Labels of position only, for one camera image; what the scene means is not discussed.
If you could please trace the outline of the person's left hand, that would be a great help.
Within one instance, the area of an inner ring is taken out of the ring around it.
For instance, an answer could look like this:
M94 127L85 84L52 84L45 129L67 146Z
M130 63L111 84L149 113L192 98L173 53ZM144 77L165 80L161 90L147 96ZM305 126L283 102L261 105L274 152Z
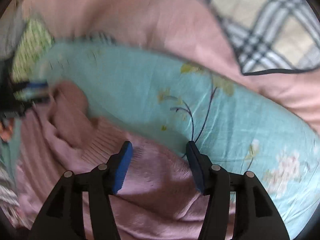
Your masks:
M7 124L1 121L0 136L4 142L8 142L11 139L14 133L14 124L15 124L14 118L9 119L7 121Z

